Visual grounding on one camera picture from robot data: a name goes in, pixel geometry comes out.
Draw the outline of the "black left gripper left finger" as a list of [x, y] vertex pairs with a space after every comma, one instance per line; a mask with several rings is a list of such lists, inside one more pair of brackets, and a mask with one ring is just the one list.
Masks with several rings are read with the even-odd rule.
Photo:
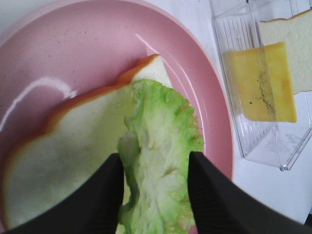
[[58, 205], [9, 234], [114, 234], [123, 202], [124, 170], [117, 153]]

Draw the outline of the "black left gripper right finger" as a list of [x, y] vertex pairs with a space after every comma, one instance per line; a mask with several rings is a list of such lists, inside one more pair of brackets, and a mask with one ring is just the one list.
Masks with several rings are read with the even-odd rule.
[[188, 194], [199, 234], [310, 234], [296, 222], [257, 201], [215, 167], [191, 152]]

